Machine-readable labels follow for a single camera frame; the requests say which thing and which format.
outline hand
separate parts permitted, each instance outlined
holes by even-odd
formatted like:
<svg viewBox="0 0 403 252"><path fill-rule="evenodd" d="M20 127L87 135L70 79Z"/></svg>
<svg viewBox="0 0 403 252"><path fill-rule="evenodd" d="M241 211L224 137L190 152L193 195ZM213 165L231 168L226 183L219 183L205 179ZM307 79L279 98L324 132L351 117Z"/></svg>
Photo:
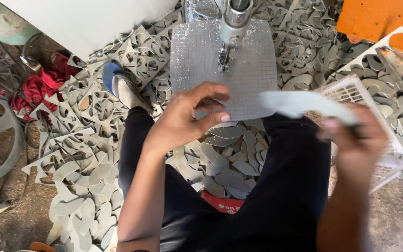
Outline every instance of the hand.
<svg viewBox="0 0 403 252"><path fill-rule="evenodd" d="M331 137L339 147L336 159L339 179L344 176L353 183L369 184L388 138L367 106L356 103L344 105L352 109L359 119L355 134L337 119L328 118L322 124L324 131L319 138Z"/></svg>
<svg viewBox="0 0 403 252"><path fill-rule="evenodd" d="M204 82L197 87L175 93L160 119L152 126L144 141L143 149L164 155L204 135L211 127L230 120L224 106L215 101L227 101L229 88L221 83ZM197 120L194 110L209 112Z"/></svg>

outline grid cutting mat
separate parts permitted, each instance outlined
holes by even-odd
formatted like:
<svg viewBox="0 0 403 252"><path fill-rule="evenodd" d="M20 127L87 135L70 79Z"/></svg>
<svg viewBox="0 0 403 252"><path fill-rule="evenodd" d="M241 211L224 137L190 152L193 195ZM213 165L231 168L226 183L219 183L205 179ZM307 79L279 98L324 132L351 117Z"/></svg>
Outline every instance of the grid cutting mat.
<svg viewBox="0 0 403 252"><path fill-rule="evenodd" d="M229 72L218 70L220 20L199 21L176 26L172 32L172 92L189 90L204 81L230 88L225 111L231 121L270 116L263 109L259 93L277 90L276 56L270 26L266 21L250 21L247 35L229 63ZM196 116L203 117L201 112Z"/></svg>

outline red box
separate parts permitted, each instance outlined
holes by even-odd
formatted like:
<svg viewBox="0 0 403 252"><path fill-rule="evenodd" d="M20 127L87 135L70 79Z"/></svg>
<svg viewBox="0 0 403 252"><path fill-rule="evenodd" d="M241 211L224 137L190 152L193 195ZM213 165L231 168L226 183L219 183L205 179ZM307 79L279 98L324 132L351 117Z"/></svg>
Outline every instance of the red box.
<svg viewBox="0 0 403 252"><path fill-rule="evenodd" d="M201 192L201 197L222 213L235 214L243 205L243 200L219 199L205 190Z"/></svg>

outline black pants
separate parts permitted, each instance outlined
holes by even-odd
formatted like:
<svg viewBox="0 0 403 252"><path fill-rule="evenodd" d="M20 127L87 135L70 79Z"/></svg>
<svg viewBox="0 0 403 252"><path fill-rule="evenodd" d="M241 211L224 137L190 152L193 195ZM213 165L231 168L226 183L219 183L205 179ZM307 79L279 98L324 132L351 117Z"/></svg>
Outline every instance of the black pants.
<svg viewBox="0 0 403 252"><path fill-rule="evenodd" d="M327 201L330 144L303 117L263 119L271 137L257 185L235 214L220 213L166 165L161 251L315 251L316 223ZM127 194L142 144L154 124L142 108L129 111L119 161Z"/></svg>

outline scrap pile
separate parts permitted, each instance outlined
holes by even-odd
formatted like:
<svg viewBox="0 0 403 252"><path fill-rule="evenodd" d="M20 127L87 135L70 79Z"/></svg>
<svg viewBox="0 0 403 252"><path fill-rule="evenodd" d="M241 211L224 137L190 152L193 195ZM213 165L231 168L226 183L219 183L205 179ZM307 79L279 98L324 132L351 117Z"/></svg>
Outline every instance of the scrap pile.
<svg viewBox="0 0 403 252"><path fill-rule="evenodd" d="M45 97L58 106L55 112L41 104L31 113L38 118L37 111L47 112L51 125L37 121L44 152L22 170L30 174L31 167L37 167L35 182L57 189L49 211L54 225L47 243L60 237L67 252L101 251L93 241L101 243L102 250L117 243L111 236L124 201L117 162L127 110L86 70L59 90L63 102L56 94ZM48 174L54 184L44 181Z"/></svg>
<svg viewBox="0 0 403 252"><path fill-rule="evenodd" d="M181 11L182 8L176 9L147 30L139 26L128 35L119 34L116 41L89 57L90 74L107 62L115 62L142 96L148 98L154 110L153 117L159 117L171 98L171 32L173 27L183 23Z"/></svg>
<svg viewBox="0 0 403 252"><path fill-rule="evenodd" d="M223 123L168 153L170 164L199 191L203 187L218 198L243 200L255 186L264 166L268 144L262 120Z"/></svg>
<svg viewBox="0 0 403 252"><path fill-rule="evenodd" d="M357 74L403 146L403 95L398 96L402 89L376 51L389 47L389 38L403 33L403 27L378 43L352 44L335 31L339 7L340 3L325 8L320 0L257 1L254 17L267 20L274 35L278 85L282 90L315 90ZM355 92L344 100L365 102Z"/></svg>

